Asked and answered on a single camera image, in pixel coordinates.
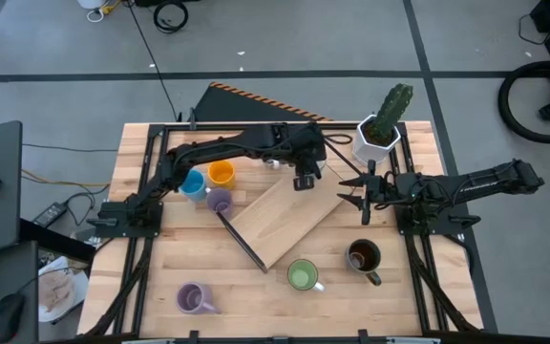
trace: coffee mug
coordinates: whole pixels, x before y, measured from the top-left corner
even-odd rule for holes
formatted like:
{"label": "coffee mug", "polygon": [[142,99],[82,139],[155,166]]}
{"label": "coffee mug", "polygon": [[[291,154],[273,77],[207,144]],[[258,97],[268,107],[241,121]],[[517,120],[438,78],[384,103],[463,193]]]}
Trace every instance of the coffee mug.
{"label": "coffee mug", "polygon": [[235,167],[230,161],[215,161],[207,168],[207,177],[216,187],[232,189],[235,186]]}
{"label": "coffee mug", "polygon": [[381,252],[374,242],[354,241],[345,252],[345,260],[351,269],[365,274],[375,286],[381,286],[381,278],[375,271],[381,262]]}
{"label": "coffee mug", "polygon": [[287,281],[295,290],[324,291],[326,288],[317,279],[317,268],[307,259],[296,260],[287,269]]}
{"label": "coffee mug", "polygon": [[220,212],[226,220],[230,220],[233,215],[233,195],[224,188],[207,187],[207,207],[214,213]]}
{"label": "coffee mug", "polygon": [[188,172],[186,180],[180,186],[180,191],[193,202],[200,202],[207,197],[206,188],[205,177],[199,170],[193,168]]}
{"label": "coffee mug", "polygon": [[201,283],[189,282],[181,286],[176,302],[178,309],[186,314],[222,313],[212,303],[211,289]]}

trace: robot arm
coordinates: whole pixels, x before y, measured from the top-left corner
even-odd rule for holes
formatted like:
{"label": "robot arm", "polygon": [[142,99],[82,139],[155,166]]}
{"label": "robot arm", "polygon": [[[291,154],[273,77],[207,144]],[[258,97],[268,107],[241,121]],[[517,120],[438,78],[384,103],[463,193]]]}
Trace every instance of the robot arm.
{"label": "robot arm", "polygon": [[[124,202],[103,204],[99,219],[89,223],[100,228],[117,226],[156,227],[159,214],[154,210],[159,200],[169,191],[177,192],[190,169],[202,163],[235,157],[277,160],[294,165],[296,190],[313,187],[313,176],[321,179],[317,161],[326,159],[325,139],[315,122],[307,124],[262,124],[252,126],[231,138],[217,138],[206,142],[182,144],[159,158],[154,177],[137,194]],[[132,235],[130,230],[123,232]]]}
{"label": "robot arm", "polygon": [[411,206],[414,218],[430,221],[438,213],[456,204],[487,197],[497,193],[533,194],[544,185],[532,166],[512,160],[493,168],[461,176],[424,176],[420,173],[401,173],[394,176],[394,183],[375,176],[374,161],[369,161],[369,173],[340,182],[342,185],[365,187],[364,199],[359,196],[339,194],[339,197],[362,210],[362,224],[370,220],[370,204],[377,208],[387,205]]}

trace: white pot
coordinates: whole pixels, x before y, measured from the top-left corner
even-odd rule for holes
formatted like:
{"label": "white pot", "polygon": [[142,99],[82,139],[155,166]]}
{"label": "white pot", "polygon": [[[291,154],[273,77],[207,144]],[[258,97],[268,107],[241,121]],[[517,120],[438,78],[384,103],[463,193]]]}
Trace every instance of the white pot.
{"label": "white pot", "polygon": [[364,133],[362,133],[362,126],[367,121],[373,120],[376,117],[377,115],[368,116],[355,128],[355,140],[353,141],[353,157],[365,166],[368,164],[369,160],[374,160],[377,163],[383,161],[388,156],[393,147],[400,141],[400,133],[398,132],[398,128],[394,127],[393,130],[395,132],[395,136],[389,146],[383,147],[380,145],[368,143],[367,140],[364,138]]}

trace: hazard stripe tape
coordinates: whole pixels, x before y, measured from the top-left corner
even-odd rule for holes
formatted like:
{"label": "hazard stripe tape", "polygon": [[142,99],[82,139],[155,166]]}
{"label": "hazard stripe tape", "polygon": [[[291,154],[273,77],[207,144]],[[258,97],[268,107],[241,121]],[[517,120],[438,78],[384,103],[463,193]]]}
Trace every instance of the hazard stripe tape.
{"label": "hazard stripe tape", "polygon": [[254,95],[253,93],[250,93],[250,92],[247,92],[247,91],[244,91],[244,90],[240,90],[240,89],[232,87],[232,86],[228,86],[228,85],[223,84],[221,82],[215,82],[214,81],[214,82],[209,84],[209,87],[219,88],[219,89],[222,89],[224,91],[232,92],[232,93],[234,93],[236,95],[239,95],[239,96],[248,97],[250,99],[254,99],[254,100],[263,102],[265,104],[269,104],[269,105],[272,105],[272,106],[277,106],[278,108],[281,108],[281,109],[289,111],[289,112],[293,112],[297,115],[301,115],[301,116],[304,116],[306,118],[311,118],[312,120],[316,120],[316,121],[332,120],[330,118],[325,118],[325,117],[322,117],[318,114],[309,112],[307,110],[295,108],[292,105],[284,104],[281,101],[277,101],[275,99],[270,99],[270,98],[267,98],[267,97]]}

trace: black hose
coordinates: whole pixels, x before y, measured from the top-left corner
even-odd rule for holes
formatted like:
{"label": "black hose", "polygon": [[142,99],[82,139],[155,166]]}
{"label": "black hose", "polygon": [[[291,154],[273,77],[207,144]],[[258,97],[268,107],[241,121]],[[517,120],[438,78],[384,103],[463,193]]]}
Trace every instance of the black hose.
{"label": "black hose", "polygon": [[[159,19],[160,11],[162,11],[162,9],[164,9],[169,5],[175,6],[179,8],[181,11],[183,11],[183,19],[181,20],[181,23],[179,25],[171,25],[164,19]],[[163,1],[154,9],[154,25],[157,26],[157,29],[159,29],[160,32],[163,32],[163,33],[178,32],[181,28],[183,28],[186,25],[187,22],[188,22],[188,9],[180,0]]]}
{"label": "black hose", "polygon": [[497,108],[506,126],[522,138],[540,143],[550,143],[550,135],[536,133],[522,126],[511,113],[508,96],[513,83],[517,81],[518,78],[544,75],[545,73],[547,76],[550,76],[550,61],[532,62],[525,66],[521,66],[506,76],[497,93]]}

